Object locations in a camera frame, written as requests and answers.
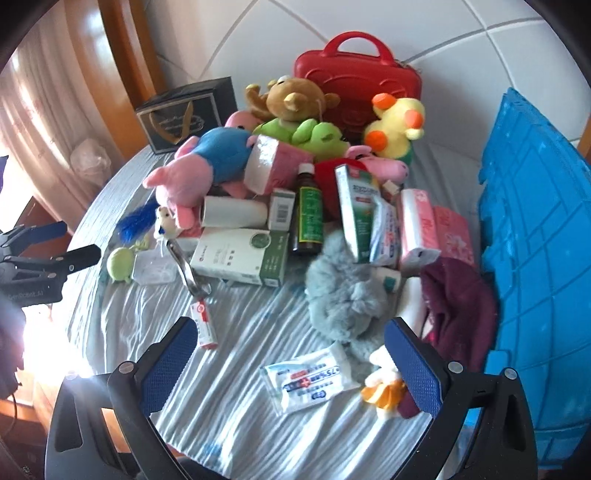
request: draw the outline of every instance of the maroon cloth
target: maroon cloth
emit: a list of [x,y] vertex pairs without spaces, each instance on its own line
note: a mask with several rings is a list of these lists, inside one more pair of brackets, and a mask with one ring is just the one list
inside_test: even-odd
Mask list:
[[[495,340],[496,299],[491,288],[470,265],[440,257],[421,270],[423,298],[433,321],[428,340],[446,361],[460,362],[464,369],[479,372]],[[419,413],[410,393],[398,406],[408,419]]]

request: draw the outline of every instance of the green plush ball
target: green plush ball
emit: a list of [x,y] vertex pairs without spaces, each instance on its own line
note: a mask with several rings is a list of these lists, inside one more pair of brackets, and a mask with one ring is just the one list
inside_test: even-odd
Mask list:
[[109,255],[107,271],[114,281],[131,282],[131,272],[134,269],[135,254],[132,249],[120,247]]

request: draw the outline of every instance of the red plastic case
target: red plastic case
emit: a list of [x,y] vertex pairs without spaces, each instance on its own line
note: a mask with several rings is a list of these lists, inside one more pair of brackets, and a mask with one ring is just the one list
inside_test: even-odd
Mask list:
[[[377,47],[378,56],[339,51],[350,38],[369,40]],[[421,96],[417,71],[396,61],[383,42],[364,32],[341,33],[324,50],[304,52],[295,61],[294,75],[312,80],[324,93],[339,94],[340,105],[326,111],[323,119],[334,123],[353,142],[361,140],[364,127],[376,120],[371,103],[375,95]]]

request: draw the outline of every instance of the pink box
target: pink box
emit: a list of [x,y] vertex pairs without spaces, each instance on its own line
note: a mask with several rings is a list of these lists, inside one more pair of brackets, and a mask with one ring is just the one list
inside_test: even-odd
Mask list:
[[290,189],[301,163],[312,163],[314,156],[266,135],[259,135],[244,172],[244,185],[257,195],[270,195],[273,189]]
[[468,222],[459,213],[445,207],[433,208],[441,256],[457,258],[475,267]]
[[397,197],[397,210],[402,243],[400,271],[406,277],[418,275],[441,253],[429,195],[424,190],[404,189]]

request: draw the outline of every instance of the white cylinder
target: white cylinder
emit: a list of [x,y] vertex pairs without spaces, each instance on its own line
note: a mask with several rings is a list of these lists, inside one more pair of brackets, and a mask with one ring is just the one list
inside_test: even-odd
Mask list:
[[402,318],[416,336],[421,338],[427,306],[423,300],[423,288],[418,277],[407,278],[400,294],[396,317]]
[[201,206],[201,226],[261,228],[267,223],[268,209],[256,200],[210,197]]

